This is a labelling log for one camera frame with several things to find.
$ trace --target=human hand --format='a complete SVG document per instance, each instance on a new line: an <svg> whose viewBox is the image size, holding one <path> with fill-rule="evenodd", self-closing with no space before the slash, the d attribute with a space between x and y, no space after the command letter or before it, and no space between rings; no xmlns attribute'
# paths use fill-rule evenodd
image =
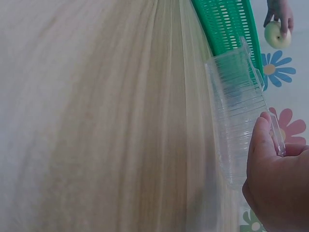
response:
<svg viewBox="0 0 309 232"><path fill-rule="evenodd" d="M287 0L267 0L268 12L265 18L264 27L271 21L281 21L281 33L286 37L288 29L292 32L294 27L293 12Z"/></svg>
<svg viewBox="0 0 309 232"><path fill-rule="evenodd" d="M257 119L242 192L269 232L309 231L309 146L286 144L277 156L270 135L271 119Z"/></svg>

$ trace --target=apple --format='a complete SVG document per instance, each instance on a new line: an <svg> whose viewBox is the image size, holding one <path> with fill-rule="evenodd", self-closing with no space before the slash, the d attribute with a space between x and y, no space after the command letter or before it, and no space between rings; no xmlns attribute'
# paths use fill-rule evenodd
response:
<svg viewBox="0 0 309 232"><path fill-rule="evenodd" d="M292 35L288 29L288 33L285 38L282 37L281 32L281 23L277 21L269 22L264 31L264 36L267 43L275 49L284 49L287 48L292 41Z"/></svg>

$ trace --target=light wood panel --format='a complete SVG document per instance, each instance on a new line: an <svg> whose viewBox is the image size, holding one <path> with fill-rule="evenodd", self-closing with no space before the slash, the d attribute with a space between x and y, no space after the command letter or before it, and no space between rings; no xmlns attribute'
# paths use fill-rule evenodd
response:
<svg viewBox="0 0 309 232"><path fill-rule="evenodd" d="M0 231L236 231L210 56L189 1L0 1Z"/></svg>

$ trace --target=transparent plastic lid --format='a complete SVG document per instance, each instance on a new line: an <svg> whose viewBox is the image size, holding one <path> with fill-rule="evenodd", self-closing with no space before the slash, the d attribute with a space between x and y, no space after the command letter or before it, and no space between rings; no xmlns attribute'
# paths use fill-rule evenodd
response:
<svg viewBox="0 0 309 232"><path fill-rule="evenodd" d="M279 156L285 155L284 141L277 119L265 102L264 82L243 46L211 58L206 64L214 127L216 156L225 177L235 189L246 179L249 144L256 119L269 112L272 137Z"/></svg>

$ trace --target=white wooden surface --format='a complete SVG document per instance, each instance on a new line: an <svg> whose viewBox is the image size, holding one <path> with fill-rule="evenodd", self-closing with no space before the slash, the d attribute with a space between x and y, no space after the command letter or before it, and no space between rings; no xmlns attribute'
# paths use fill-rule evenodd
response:
<svg viewBox="0 0 309 232"><path fill-rule="evenodd" d="M0 1L0 232L237 231L186 0Z"/></svg>

